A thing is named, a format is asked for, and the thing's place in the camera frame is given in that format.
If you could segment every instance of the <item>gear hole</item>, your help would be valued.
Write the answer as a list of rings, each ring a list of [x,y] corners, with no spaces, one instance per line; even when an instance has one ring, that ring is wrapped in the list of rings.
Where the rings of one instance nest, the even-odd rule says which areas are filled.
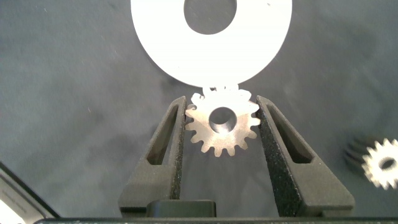
[[[379,167],[382,170],[386,170],[386,169],[391,168],[393,165],[395,165],[396,162],[397,161],[395,161],[395,159],[387,157],[387,158],[383,159],[382,161],[380,161]]]
[[[228,133],[235,128],[236,120],[237,117],[233,110],[220,107],[211,112],[209,125],[216,133]]]

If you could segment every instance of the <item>table surface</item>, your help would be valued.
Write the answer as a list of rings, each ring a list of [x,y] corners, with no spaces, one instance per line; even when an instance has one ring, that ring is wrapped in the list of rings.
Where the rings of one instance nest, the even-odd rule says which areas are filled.
[[[354,216],[397,215],[398,190],[342,157],[358,133],[397,137],[397,11],[394,0],[294,0],[280,52],[240,84],[279,107],[354,195]],[[146,55],[129,1],[0,1],[0,29],[0,159],[63,217],[119,217],[168,105],[201,90]],[[215,158],[187,141],[181,198],[214,200],[219,217],[276,217],[261,142],[248,144]]]

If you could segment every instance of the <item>spur gear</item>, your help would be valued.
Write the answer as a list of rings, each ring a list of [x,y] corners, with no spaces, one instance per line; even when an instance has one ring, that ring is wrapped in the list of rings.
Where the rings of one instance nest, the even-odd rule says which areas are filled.
[[[383,145],[375,142],[375,149],[368,147],[369,155],[363,156],[365,163],[362,168],[365,176],[376,187],[382,186],[387,190],[389,186],[397,188],[398,182],[398,141],[389,142],[384,139]]]
[[[220,157],[223,149],[226,149],[230,156],[235,155],[235,146],[247,149],[245,138],[256,138],[257,134],[250,130],[251,126],[260,124],[260,119],[252,118],[259,106],[251,101],[250,92],[239,90],[238,86],[203,89],[204,96],[198,93],[193,94],[185,114],[193,118],[188,123],[186,130],[196,131],[191,138],[192,143],[203,141],[202,152],[207,152],[211,147],[215,150],[215,156]],[[227,108],[233,115],[223,124],[216,124],[210,120],[212,112],[219,108]]]

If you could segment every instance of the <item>white gear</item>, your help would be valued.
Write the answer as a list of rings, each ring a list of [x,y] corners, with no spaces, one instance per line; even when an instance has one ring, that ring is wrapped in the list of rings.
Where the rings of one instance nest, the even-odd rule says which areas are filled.
[[[220,157],[223,149],[226,149],[230,156],[235,155],[235,146],[247,149],[248,145],[244,138],[256,138],[257,134],[250,130],[251,126],[260,124],[260,119],[252,118],[259,106],[251,101],[250,92],[239,90],[238,86],[203,89],[204,96],[198,93],[193,94],[191,100],[194,105],[189,105],[185,114],[193,118],[192,123],[186,125],[186,130],[196,131],[191,138],[192,143],[203,141],[202,152],[207,152],[211,147],[215,150],[215,156]],[[218,108],[228,108],[233,111],[234,124],[216,124],[221,126],[215,129],[214,123],[210,121],[210,114]]]
[[[373,182],[376,187],[382,186],[387,190],[389,186],[397,188],[398,182],[398,141],[389,142],[384,139],[383,145],[375,142],[375,149],[368,147],[369,155],[363,156],[365,163],[362,168],[365,170],[365,176]],[[382,168],[386,161],[393,160],[393,163]]]

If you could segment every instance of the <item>gear tooth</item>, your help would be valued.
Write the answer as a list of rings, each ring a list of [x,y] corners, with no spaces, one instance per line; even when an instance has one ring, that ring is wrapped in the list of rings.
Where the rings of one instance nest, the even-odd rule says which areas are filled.
[[[251,118],[251,121],[250,121],[250,126],[259,126],[260,125],[260,119],[258,119],[258,118]]]
[[[384,139],[383,140],[383,146],[391,146],[391,143],[390,143],[390,141],[388,141],[388,139]]]
[[[246,150],[246,149],[248,149],[248,144],[247,144],[245,141],[243,141],[243,142],[239,145],[239,147],[241,147],[242,149]]]
[[[380,145],[380,143],[377,142],[377,141],[374,142],[374,145],[375,145],[375,147],[376,147],[377,150],[382,150],[382,149],[383,149],[383,146]]]
[[[369,166],[367,163],[362,164],[362,168],[365,170],[365,172],[370,172],[369,171]]]
[[[388,190],[389,184],[387,182],[384,182],[381,184],[381,187],[383,187],[384,190]]]
[[[248,134],[248,137],[251,139],[255,139],[255,138],[257,138],[257,134],[254,131],[250,131]]]
[[[206,153],[207,151],[209,151],[209,149],[210,149],[210,146],[207,145],[207,144],[203,144],[203,145],[201,146],[201,151],[202,151],[203,153]]]
[[[198,106],[203,101],[203,96],[199,93],[194,93],[191,97],[191,101],[194,105]]]
[[[216,157],[220,157],[221,156],[221,154],[223,153],[223,149],[221,148],[214,148],[214,155],[216,156]]]
[[[368,178],[369,181],[372,181],[373,175],[370,172],[365,172],[366,178]]]
[[[234,148],[227,148],[226,149],[230,156],[235,156],[235,149]]]
[[[396,188],[397,188],[397,183],[396,183],[396,180],[395,180],[395,179],[389,180],[388,183],[390,184],[390,186],[391,186],[393,189],[396,189]]]
[[[201,139],[199,138],[198,134],[192,136],[192,138],[191,138],[192,143],[198,143],[199,141],[201,141]]]
[[[398,147],[398,141],[396,139],[392,140],[392,144]]]

